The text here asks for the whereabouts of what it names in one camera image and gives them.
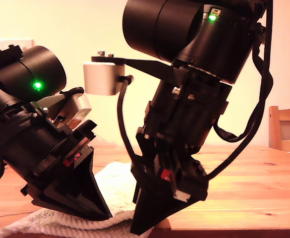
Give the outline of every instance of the black strap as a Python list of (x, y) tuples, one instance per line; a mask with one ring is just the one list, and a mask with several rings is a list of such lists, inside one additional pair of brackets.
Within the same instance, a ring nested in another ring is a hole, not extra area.
[[(262, 25), (260, 23), (257, 23), (255, 25), (255, 32), (257, 32), (257, 41), (254, 43), (253, 45), (253, 62), (257, 68), (257, 70), (260, 72), (261, 76), (262, 76), (262, 70), (263, 70), (263, 60), (259, 57), (259, 47), (263, 41), (263, 35), (262, 35)], [(262, 77), (262, 82), (261, 82), (261, 87), (263, 87), (263, 84), (265, 84), (266, 82), (263, 82), (263, 77)], [(268, 80), (268, 83), (270, 85), (268, 85), (268, 87), (272, 87), (272, 80)], [(266, 92), (262, 92), (263, 94), (260, 95), (260, 97), (265, 97), (265, 99), (268, 97), (268, 94), (269, 94), (268, 91)], [(224, 129), (220, 128), (218, 126), (218, 122), (219, 122), (219, 119), (220, 117), (218, 117), (213, 125), (213, 128), (214, 128), (214, 131), (216, 132), (216, 134), (222, 139), (222, 140), (225, 140), (227, 142), (230, 142), (230, 143), (235, 143), (235, 142), (238, 142), (238, 141), (241, 141), (242, 139), (244, 139), (251, 131), (251, 129), (253, 128), (254, 126), (254, 123), (255, 123), (255, 120), (257, 118), (257, 115), (258, 115), (258, 110), (259, 110), (259, 102), (257, 103), (255, 109), (253, 110), (248, 122), (247, 122), (247, 125), (246, 125), (246, 128), (245, 128), (245, 131), (240, 135), (240, 136), (236, 136), (234, 135), (233, 133), (231, 132), (227, 132), (225, 131)]]
[(213, 179), (220, 172), (222, 172), (228, 165), (230, 165), (236, 157), (243, 151), (243, 149), (250, 143), (252, 138), (255, 136), (261, 120), (264, 115), (265, 102), (268, 97), (272, 87), (273, 78), (269, 72), (270, 66), (270, 52), (271, 52), (271, 39), (272, 39), (272, 27), (273, 27), (273, 0), (267, 0), (267, 29), (266, 29), (266, 39), (265, 39), (265, 52), (264, 60), (259, 57), (259, 47), (261, 45), (261, 38), (257, 35), (256, 41), (253, 45), (253, 62), (258, 69), (259, 73), (262, 75), (262, 83), (259, 93), (259, 102), (255, 108), (254, 113), (254, 123), (249, 134), (246, 138), (239, 144), (239, 146), (231, 153), (231, 155), (224, 160), (219, 166), (217, 166), (211, 173), (206, 175), (207, 180)]

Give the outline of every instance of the wooden table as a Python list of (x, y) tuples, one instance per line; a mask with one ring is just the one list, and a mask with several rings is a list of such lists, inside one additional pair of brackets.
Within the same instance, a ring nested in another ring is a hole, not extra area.
[[(204, 146), (194, 157), (209, 173), (233, 147)], [(97, 148), (94, 173), (113, 161), (129, 162), (124, 148)], [(25, 185), (11, 168), (0, 180), (0, 228), (38, 210)], [(47, 238), (45, 235), (9, 236)], [(224, 172), (210, 181), (206, 201), (170, 216), (153, 237), (290, 238), (290, 154), (265, 147), (247, 147)]]

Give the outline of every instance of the black cylindrical motor housing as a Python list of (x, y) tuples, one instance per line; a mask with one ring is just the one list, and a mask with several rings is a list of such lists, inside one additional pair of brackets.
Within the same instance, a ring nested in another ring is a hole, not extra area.
[[(0, 82), (8, 94), (31, 102), (61, 91), (66, 85), (66, 75), (51, 51), (34, 46), (23, 53), (20, 61), (0, 68)], [(36, 82), (40, 82), (40, 89), (34, 87)]]
[[(233, 4), (231, 9), (227, 6), (191, 0), (129, 0), (122, 22), (124, 36), (138, 51), (168, 62), (182, 61), (235, 83), (253, 44), (250, 25), (254, 19), (245, 17), (244, 8), (235, 11)], [(211, 21), (208, 16), (214, 8), (221, 13)]]
[(198, 30), (201, 6), (188, 0), (129, 0), (124, 37), (133, 49), (172, 62)]

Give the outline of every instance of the wooden chair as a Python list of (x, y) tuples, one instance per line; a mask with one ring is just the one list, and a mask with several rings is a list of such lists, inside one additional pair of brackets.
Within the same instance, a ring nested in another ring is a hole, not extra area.
[(269, 147), (290, 151), (290, 138), (282, 139), (281, 122), (290, 121), (290, 109), (279, 110), (278, 106), (269, 107)]

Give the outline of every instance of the cream wall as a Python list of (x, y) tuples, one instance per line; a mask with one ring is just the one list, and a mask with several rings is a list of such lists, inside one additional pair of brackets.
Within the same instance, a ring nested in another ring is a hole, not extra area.
[[(253, 144), (268, 146), (268, 106), (290, 108), (290, 0), (275, 0), (271, 73), (274, 89), (267, 100), (262, 125)], [(36, 45), (53, 51), (63, 64), (66, 89), (84, 86), (83, 62), (99, 49), (116, 57), (154, 59), (131, 49), (124, 40), (121, 19), (126, 0), (0, 0), (0, 38), (32, 38)], [(124, 102), (124, 118), (132, 144), (135, 132), (143, 125), (144, 110), (159, 81), (126, 67), (135, 81)], [(260, 75), (251, 58), (229, 96), (229, 106), (220, 126), (235, 134), (243, 132), (258, 101)], [(116, 96), (90, 95), (92, 112), (88, 118), (98, 126), (98, 143), (122, 144), (116, 118)], [(226, 144), (212, 130), (208, 144)]]

